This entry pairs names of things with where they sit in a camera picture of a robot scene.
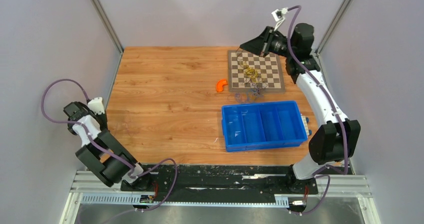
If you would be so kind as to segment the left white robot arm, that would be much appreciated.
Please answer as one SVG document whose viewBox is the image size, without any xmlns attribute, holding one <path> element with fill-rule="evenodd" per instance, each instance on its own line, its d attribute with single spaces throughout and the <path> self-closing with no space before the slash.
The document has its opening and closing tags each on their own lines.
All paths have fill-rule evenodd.
<svg viewBox="0 0 424 224">
<path fill-rule="evenodd" d="M 153 177 L 143 171 L 138 161 L 110 133 L 101 98 L 87 104 L 71 102 L 64 108 L 68 131 L 81 138 L 76 157 L 106 186 L 121 181 L 127 186 L 147 191 Z"/>
</svg>

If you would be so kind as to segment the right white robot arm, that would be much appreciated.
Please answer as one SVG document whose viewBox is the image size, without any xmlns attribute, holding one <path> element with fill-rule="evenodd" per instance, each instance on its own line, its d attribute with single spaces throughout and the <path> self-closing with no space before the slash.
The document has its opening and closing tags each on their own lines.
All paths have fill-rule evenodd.
<svg viewBox="0 0 424 224">
<path fill-rule="evenodd" d="M 259 57 L 275 54 L 285 57 L 285 69 L 304 93 L 313 110 L 319 129 L 309 141 L 309 152 L 291 167 L 285 185 L 291 192 L 305 187 L 310 179 L 330 162 L 348 161 L 353 156 L 361 126 L 343 113 L 330 94 L 323 74 L 312 56 L 314 27 L 296 24 L 289 36 L 266 27 L 256 38 L 240 44 L 240 48 Z"/>
</svg>

